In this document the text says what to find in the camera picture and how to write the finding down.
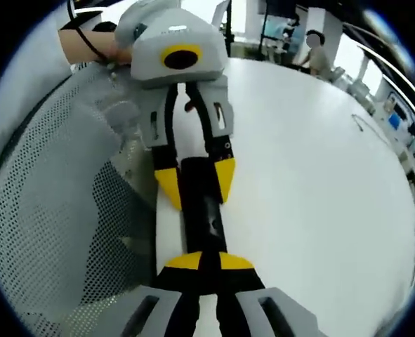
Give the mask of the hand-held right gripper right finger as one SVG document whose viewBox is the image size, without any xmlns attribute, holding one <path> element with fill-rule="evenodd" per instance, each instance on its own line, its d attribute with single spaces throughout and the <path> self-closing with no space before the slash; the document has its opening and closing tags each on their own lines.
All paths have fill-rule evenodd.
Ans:
<svg viewBox="0 0 415 337">
<path fill-rule="evenodd" d="M 317 317 L 245 258 L 221 252 L 216 318 L 223 336 L 324 336 Z"/>
</svg>

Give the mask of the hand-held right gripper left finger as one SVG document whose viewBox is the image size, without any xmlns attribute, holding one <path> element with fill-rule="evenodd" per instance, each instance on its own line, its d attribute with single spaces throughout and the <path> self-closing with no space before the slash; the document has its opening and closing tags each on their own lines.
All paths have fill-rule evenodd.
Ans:
<svg viewBox="0 0 415 337">
<path fill-rule="evenodd" d="M 139 300 L 122 336 L 192 336 L 202 294 L 202 252 L 172 258 L 150 286 L 139 287 Z"/>
</svg>

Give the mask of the person's left hand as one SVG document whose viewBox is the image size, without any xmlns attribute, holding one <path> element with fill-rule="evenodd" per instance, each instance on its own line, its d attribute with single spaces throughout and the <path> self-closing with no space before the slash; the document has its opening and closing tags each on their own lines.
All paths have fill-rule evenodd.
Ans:
<svg viewBox="0 0 415 337">
<path fill-rule="evenodd" d="M 107 50 L 107 59 L 118 65 L 130 65 L 132 61 L 132 46 L 121 47 L 116 41 Z"/>
</svg>

